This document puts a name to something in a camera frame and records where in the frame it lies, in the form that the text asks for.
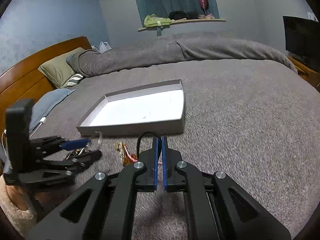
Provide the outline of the wooden window shelf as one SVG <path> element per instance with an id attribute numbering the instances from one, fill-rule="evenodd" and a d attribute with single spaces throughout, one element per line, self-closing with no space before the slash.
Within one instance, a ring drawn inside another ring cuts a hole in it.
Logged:
<path id="1" fill-rule="evenodd" d="M 177 24 L 187 24 L 187 23 L 197 23 L 197 22 L 226 22 L 225 19 L 222 18 L 204 18 L 204 19 L 193 19 L 193 20 L 177 20 L 171 22 L 170 25 L 161 25 L 161 27 L 171 27 Z"/>

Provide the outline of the grey duvet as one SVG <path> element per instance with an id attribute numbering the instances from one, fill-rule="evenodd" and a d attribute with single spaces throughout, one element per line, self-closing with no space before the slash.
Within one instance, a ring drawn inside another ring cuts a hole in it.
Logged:
<path id="1" fill-rule="evenodd" d="M 120 172 L 82 171 L 109 157 L 100 150 L 64 161 L 39 162 L 38 191 L 71 187 L 62 204 L 29 231 L 28 239 L 290 239 L 287 228 L 223 171 L 208 174 L 169 148 L 167 136 L 184 131 L 185 98 L 181 80 L 124 89 L 131 71 L 141 80 L 151 66 L 206 59 L 272 60 L 287 67 L 281 53 L 259 43 L 182 36 L 125 51 L 114 68 L 93 69 L 98 57 L 87 50 L 69 60 L 84 81 L 49 111 L 48 132 L 58 150 L 84 148 L 90 137 L 153 139 L 137 150 Z"/>

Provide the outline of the pink glass goblet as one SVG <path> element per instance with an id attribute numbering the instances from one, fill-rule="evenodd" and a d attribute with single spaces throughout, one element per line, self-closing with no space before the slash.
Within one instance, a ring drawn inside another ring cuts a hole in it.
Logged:
<path id="1" fill-rule="evenodd" d="M 203 10 L 204 14 L 207 14 L 207 8 L 208 8 L 208 0 L 199 0 L 199 4 L 201 9 Z"/>

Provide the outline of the grey shallow box tray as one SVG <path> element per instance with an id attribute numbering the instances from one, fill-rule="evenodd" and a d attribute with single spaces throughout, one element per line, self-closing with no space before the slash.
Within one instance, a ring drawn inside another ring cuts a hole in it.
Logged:
<path id="1" fill-rule="evenodd" d="M 128 88 L 102 96 L 76 128 L 84 137 L 132 137 L 145 131 L 160 135 L 184 131 L 185 99 L 181 80 Z"/>

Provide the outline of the green cloth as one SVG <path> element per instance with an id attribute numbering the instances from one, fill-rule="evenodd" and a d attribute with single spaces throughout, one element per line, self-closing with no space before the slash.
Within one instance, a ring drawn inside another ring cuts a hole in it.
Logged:
<path id="1" fill-rule="evenodd" d="M 151 28 L 151 27 L 162 27 L 166 25 L 171 25 L 172 20 L 170 18 L 163 18 L 158 17 L 155 14 L 147 15 L 144 18 L 144 27 Z"/>

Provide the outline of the striped pillow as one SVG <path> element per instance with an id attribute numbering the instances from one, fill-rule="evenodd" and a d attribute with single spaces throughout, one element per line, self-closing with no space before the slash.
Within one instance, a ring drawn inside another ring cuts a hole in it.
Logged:
<path id="1" fill-rule="evenodd" d="M 73 76 L 71 76 L 67 81 L 66 83 L 63 85 L 65 88 L 68 88 L 68 87 L 73 87 L 75 85 L 77 85 L 84 77 L 77 73 L 77 74 L 74 74 Z"/>

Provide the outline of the white wall switch panel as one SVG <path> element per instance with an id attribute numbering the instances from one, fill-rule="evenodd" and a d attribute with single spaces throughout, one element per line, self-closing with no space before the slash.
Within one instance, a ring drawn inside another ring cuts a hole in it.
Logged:
<path id="1" fill-rule="evenodd" d="M 317 17 L 313 12 L 307 12 L 308 14 L 308 19 L 317 22 Z"/>

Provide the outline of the clear bangle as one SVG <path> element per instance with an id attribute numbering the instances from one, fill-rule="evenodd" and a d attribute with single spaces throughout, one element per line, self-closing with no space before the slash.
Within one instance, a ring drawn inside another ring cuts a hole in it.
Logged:
<path id="1" fill-rule="evenodd" d="M 95 132 L 95 137 L 89 139 L 89 142 L 86 146 L 87 151 L 97 151 L 101 150 L 103 142 L 103 134 L 100 131 Z"/>

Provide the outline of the red gold charm jewelry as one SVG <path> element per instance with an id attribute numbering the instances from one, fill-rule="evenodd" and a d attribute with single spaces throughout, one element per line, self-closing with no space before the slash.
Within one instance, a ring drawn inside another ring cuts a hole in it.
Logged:
<path id="1" fill-rule="evenodd" d="M 123 166 L 128 166 L 138 161 L 137 155 L 131 154 L 129 152 L 129 149 L 127 148 L 127 145 L 124 142 L 116 142 L 115 149 L 120 154 L 121 163 Z"/>

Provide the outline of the black television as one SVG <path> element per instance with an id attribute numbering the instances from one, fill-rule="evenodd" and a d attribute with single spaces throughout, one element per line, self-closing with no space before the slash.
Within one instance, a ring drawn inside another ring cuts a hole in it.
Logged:
<path id="1" fill-rule="evenodd" d="M 283 16 L 285 48 L 307 64 L 319 66 L 319 22 Z"/>

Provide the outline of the wooden headboard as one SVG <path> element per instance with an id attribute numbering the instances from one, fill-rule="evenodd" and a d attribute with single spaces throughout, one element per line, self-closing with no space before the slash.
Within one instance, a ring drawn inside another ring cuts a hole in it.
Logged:
<path id="1" fill-rule="evenodd" d="M 91 44 L 85 36 L 49 46 L 23 59 L 5 73 L 0 79 L 1 130 L 5 129 L 5 111 L 20 99 L 33 99 L 35 102 L 56 87 L 45 77 L 38 67 L 57 56 L 72 51 L 78 47 L 91 49 Z"/>

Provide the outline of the white plastic bag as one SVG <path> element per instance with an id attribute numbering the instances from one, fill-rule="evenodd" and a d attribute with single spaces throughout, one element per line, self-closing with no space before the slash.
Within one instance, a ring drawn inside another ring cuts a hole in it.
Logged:
<path id="1" fill-rule="evenodd" d="M 108 50 L 111 50 L 112 47 L 107 42 L 100 42 L 99 47 L 92 46 L 92 49 L 99 53 L 104 53 Z"/>

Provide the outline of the olive green pillow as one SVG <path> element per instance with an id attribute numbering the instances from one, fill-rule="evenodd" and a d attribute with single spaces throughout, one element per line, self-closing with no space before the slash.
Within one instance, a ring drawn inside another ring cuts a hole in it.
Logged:
<path id="1" fill-rule="evenodd" d="M 57 56 L 38 67 L 38 70 L 48 78 L 56 87 L 62 88 L 65 83 L 75 74 L 74 70 L 67 63 L 67 57 L 76 53 L 82 53 L 85 50 L 81 47 Z"/>

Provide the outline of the black cloth on shelf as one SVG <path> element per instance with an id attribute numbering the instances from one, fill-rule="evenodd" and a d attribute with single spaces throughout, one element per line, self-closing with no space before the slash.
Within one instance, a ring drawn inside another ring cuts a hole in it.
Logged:
<path id="1" fill-rule="evenodd" d="M 169 13 L 169 18 L 171 20 L 194 20 L 199 18 L 199 13 L 195 11 L 190 11 L 190 12 L 184 12 L 184 11 L 173 11 Z"/>

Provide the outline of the blue pillow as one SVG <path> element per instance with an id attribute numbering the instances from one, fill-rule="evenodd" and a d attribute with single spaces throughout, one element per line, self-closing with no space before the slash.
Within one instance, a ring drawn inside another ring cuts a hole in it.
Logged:
<path id="1" fill-rule="evenodd" d="M 29 133 L 31 133 L 40 123 L 42 118 L 46 118 L 51 110 L 61 103 L 74 90 L 60 88 L 44 94 L 40 100 L 35 103 L 32 109 L 31 121 L 29 124 Z"/>

